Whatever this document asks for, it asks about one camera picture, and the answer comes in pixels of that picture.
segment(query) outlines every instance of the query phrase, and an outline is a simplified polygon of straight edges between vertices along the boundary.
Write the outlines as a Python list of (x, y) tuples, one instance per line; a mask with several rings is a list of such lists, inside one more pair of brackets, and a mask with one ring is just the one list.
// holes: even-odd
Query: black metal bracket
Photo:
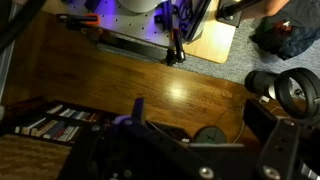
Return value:
[(89, 28), (90, 25), (100, 24), (99, 16), (90, 14), (87, 16), (75, 16), (70, 14), (57, 14), (57, 20), (65, 23), (70, 31), (79, 31), (82, 28)]
[(173, 49), (167, 50), (166, 62), (167, 66), (173, 66), (177, 62), (177, 58)]
[(239, 27), (242, 10), (260, 2), (261, 0), (220, 0), (217, 21)]
[(203, 16), (207, 12), (208, 6), (211, 0), (201, 0), (199, 5), (196, 8), (193, 18), (190, 23), (184, 23), (182, 27), (183, 39), (188, 42), (193, 40), (194, 35), (196, 34), (198, 27), (202, 21)]
[(217, 21), (238, 27), (241, 20), (241, 11), (232, 15), (229, 15), (226, 12), (226, 8), (234, 4), (237, 4), (237, 2), (233, 0), (220, 0), (218, 6)]
[(180, 29), (173, 29), (173, 39), (174, 39), (174, 43), (175, 43), (175, 46), (176, 46), (177, 61), (179, 63), (183, 63), (183, 61), (186, 60), (186, 54), (185, 54), (185, 52), (183, 50), (182, 37), (181, 37)]

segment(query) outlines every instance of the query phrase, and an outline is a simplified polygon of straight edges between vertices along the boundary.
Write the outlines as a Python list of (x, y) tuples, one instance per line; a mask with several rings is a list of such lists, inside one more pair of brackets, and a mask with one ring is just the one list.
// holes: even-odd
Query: wooden board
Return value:
[[(19, 4), (23, 4), (25, 1), (14, 0)], [(190, 44), (185, 44), (184, 48), (187, 54), (216, 63), (225, 63), (228, 59), (236, 28), (216, 21), (215, 15), (218, 3), (218, 0), (213, 0), (211, 3), (210, 15), (201, 38)], [(59, 0), (47, 0), (43, 10), (54, 14), (68, 13), (66, 6)]]

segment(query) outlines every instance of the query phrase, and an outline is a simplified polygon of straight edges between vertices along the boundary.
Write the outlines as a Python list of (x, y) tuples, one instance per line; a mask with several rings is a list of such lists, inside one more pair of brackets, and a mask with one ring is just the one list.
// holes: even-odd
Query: book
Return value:
[(84, 115), (84, 112), (81, 111), (81, 112), (78, 114), (78, 116), (76, 117), (76, 119), (80, 119), (83, 115)]
[(31, 130), (33, 127), (37, 126), (38, 124), (40, 124), (41, 122), (43, 122), (43, 121), (46, 120), (45, 117), (42, 118), (42, 119), (39, 119), (39, 117), (37, 117), (36, 119), (38, 119), (38, 120), (36, 120), (36, 121), (32, 120), (32, 121), (30, 121), (30, 124), (28, 124), (28, 125), (26, 125), (25, 127), (23, 127), (21, 133), (22, 133), (22, 134), (25, 134), (25, 135), (29, 135), (29, 134), (30, 134), (30, 130)]
[(43, 134), (43, 138), (45, 139), (53, 139), (54, 135), (56, 135), (63, 127), (65, 122), (59, 121), (54, 126), (52, 126), (47, 132)]
[(22, 123), (18, 124), (15, 127), (14, 132), (15, 133), (22, 133), (23, 127), (30, 126), (35, 120), (38, 120), (37, 118), (41, 118), (41, 116), (37, 116), (36, 118), (34, 117), (34, 118), (32, 118), (32, 120), (23, 121)]
[(70, 117), (75, 112), (75, 110), (71, 109), (69, 112), (67, 112), (64, 117)]
[(55, 114), (55, 113), (59, 112), (62, 108), (63, 108), (63, 105), (60, 104), (60, 105), (48, 110), (47, 113), (48, 114)]
[(63, 127), (62, 129), (60, 129), (60, 131), (54, 135), (53, 140), (57, 140), (62, 134), (63, 132), (66, 130), (65, 127)]
[(63, 132), (63, 134), (58, 138), (58, 141), (66, 141), (73, 129), (73, 126), (68, 126), (67, 129)]
[(97, 117), (97, 113), (93, 113), (91, 118), (89, 119), (89, 122), (95, 122), (96, 117)]
[(81, 132), (81, 127), (76, 131), (76, 133), (72, 136), (72, 138), (68, 141), (70, 143), (75, 143), (76, 139), (78, 138), (79, 134)]
[(89, 113), (89, 116), (86, 118), (86, 121), (90, 122), (90, 119), (92, 118), (93, 115), (94, 115), (94, 113)]
[(80, 117), (80, 119), (83, 120), (83, 121), (85, 121), (89, 115), (90, 115), (90, 113), (85, 112), (85, 113)]
[(70, 111), (70, 108), (67, 108), (66, 110), (59, 113), (59, 116), (65, 116)]
[(58, 121), (56, 120), (51, 120), (49, 121), (46, 125), (44, 125), (43, 127), (41, 127), (37, 132), (36, 132), (36, 136), (40, 137), (42, 134), (44, 134), (45, 132), (47, 132), (50, 128), (52, 128), (56, 123), (58, 123)]
[(79, 111), (75, 111), (70, 117), (75, 119), (79, 115)]
[(72, 137), (76, 134), (76, 132), (79, 130), (79, 126), (75, 127), (74, 130), (70, 133), (70, 135), (67, 137), (67, 141), (70, 141)]
[(33, 127), (31, 129), (30, 135), (31, 136), (36, 136), (36, 133), (37, 133), (38, 129), (40, 129), (41, 127), (45, 126), (48, 122), (49, 122), (49, 120), (46, 119), (46, 120), (42, 121), (41, 123), (39, 123), (38, 125), (36, 125), (35, 127)]

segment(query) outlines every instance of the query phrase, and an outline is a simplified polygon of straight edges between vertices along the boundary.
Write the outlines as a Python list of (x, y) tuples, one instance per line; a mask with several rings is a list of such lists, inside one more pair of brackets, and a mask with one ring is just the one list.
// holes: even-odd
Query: black clamp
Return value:
[(172, 40), (175, 43), (176, 54), (174, 50), (168, 49), (167, 51), (167, 65), (173, 66), (174, 63), (182, 63), (186, 60), (185, 52), (183, 50), (182, 35), (180, 29), (173, 27), (172, 16), (173, 14), (178, 14), (179, 9), (177, 6), (173, 5), (171, 0), (165, 1), (161, 4), (162, 14), (154, 16), (155, 23), (162, 23), (163, 30), (171, 32)]
[(239, 27), (242, 11), (260, 1), (242, 0), (237, 2), (233, 0), (220, 0), (216, 15), (217, 21)]
[(70, 31), (79, 31), (82, 28), (89, 28), (100, 24), (100, 18), (97, 14), (87, 14), (85, 16), (57, 14), (56, 17), (59, 22), (65, 23)]
[[(289, 81), (295, 80), (303, 90), (306, 106), (301, 110), (296, 106), (289, 92)], [(292, 117), (302, 120), (307, 125), (320, 122), (320, 80), (310, 70), (295, 68), (279, 74), (274, 81), (277, 100)]]

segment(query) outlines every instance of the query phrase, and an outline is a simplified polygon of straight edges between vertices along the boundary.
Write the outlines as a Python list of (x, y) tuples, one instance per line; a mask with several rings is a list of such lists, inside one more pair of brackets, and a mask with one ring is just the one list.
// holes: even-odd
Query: metal rod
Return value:
[(233, 16), (234, 14), (260, 2), (262, 0), (241, 0), (240, 2), (224, 8), (225, 16)]

